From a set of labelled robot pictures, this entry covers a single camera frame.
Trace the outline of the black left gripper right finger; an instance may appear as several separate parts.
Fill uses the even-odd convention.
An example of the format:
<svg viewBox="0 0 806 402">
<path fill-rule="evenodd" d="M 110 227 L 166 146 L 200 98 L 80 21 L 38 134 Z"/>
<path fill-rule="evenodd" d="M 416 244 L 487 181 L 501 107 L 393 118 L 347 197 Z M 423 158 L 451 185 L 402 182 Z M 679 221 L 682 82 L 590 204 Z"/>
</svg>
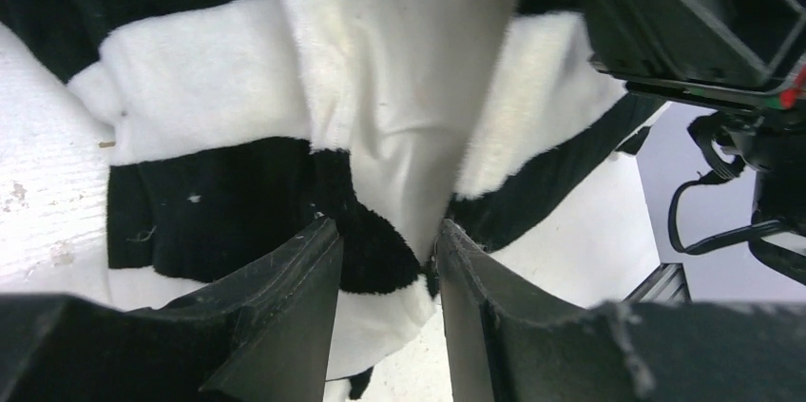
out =
<svg viewBox="0 0 806 402">
<path fill-rule="evenodd" d="M 436 243 L 457 401 L 801 401 L 798 304 L 606 302 L 529 283 L 455 223 Z"/>
</svg>

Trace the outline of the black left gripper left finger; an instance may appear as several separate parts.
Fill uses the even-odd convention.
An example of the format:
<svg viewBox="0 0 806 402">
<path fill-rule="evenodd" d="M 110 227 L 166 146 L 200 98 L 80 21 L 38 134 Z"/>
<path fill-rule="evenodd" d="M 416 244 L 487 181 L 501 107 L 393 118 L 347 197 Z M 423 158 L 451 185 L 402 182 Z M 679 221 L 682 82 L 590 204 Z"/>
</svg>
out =
<svg viewBox="0 0 806 402">
<path fill-rule="evenodd" d="M 319 401 L 342 243 L 320 219 L 162 309 L 1 298 L 5 401 Z"/>
</svg>

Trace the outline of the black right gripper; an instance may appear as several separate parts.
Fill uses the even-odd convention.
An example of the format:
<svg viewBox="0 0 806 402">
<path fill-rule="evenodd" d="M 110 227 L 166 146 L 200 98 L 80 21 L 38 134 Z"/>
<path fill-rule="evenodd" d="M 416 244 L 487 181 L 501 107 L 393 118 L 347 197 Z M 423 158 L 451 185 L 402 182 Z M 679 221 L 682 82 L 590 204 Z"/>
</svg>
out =
<svg viewBox="0 0 806 402">
<path fill-rule="evenodd" d="M 756 171 L 748 225 L 673 248 L 704 255 L 745 243 L 805 279 L 805 0 L 583 0 L 592 65 L 636 96 L 707 109 L 688 127 L 709 165 L 701 185 Z"/>
</svg>

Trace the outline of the black white striped pillowcase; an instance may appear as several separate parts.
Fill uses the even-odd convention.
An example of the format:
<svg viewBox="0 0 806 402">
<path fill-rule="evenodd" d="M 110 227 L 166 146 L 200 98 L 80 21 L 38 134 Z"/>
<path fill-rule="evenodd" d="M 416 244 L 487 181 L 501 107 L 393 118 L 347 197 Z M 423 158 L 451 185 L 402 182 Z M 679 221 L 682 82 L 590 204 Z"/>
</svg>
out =
<svg viewBox="0 0 806 402">
<path fill-rule="evenodd" d="M 578 0 L 1 0 L 34 76 L 102 124 L 106 228 L 42 245 L 22 288 L 160 307 L 319 217 L 344 240 L 323 397 L 358 401 L 434 316 L 450 218 L 508 262 L 574 206 L 566 296 L 637 281 L 600 170 L 663 105 L 597 72 Z"/>
</svg>

